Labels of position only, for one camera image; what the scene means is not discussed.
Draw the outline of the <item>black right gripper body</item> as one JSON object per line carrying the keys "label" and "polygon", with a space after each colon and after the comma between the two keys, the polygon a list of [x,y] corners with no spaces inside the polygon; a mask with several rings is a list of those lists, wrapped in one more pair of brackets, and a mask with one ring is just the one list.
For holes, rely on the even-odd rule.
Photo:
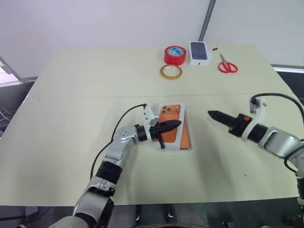
{"label": "black right gripper body", "polygon": [[228,132],[236,137],[241,137],[246,127],[250,124],[251,117],[239,114],[237,117],[231,117],[228,124]]}

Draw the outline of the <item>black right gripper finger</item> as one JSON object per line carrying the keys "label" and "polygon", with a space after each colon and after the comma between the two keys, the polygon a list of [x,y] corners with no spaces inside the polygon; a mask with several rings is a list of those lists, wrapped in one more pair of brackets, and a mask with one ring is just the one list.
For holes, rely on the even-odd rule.
{"label": "black right gripper finger", "polygon": [[218,122],[231,122],[234,120],[234,117],[220,111],[212,110],[208,111],[208,114],[213,120],[216,120]]}
{"label": "black right gripper finger", "polygon": [[217,115],[211,115],[210,116],[213,120],[230,127],[230,124],[232,122],[232,117],[226,114],[217,114]]}

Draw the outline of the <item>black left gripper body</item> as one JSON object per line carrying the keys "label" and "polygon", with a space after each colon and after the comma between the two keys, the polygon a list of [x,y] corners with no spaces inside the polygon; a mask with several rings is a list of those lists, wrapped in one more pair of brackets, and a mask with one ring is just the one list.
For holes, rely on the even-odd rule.
{"label": "black left gripper body", "polygon": [[162,141],[163,138],[162,138],[162,133],[166,127],[166,123],[157,123],[155,126],[151,127],[150,128],[150,136],[151,136],[151,139],[154,140],[154,139],[157,139],[158,141]]}

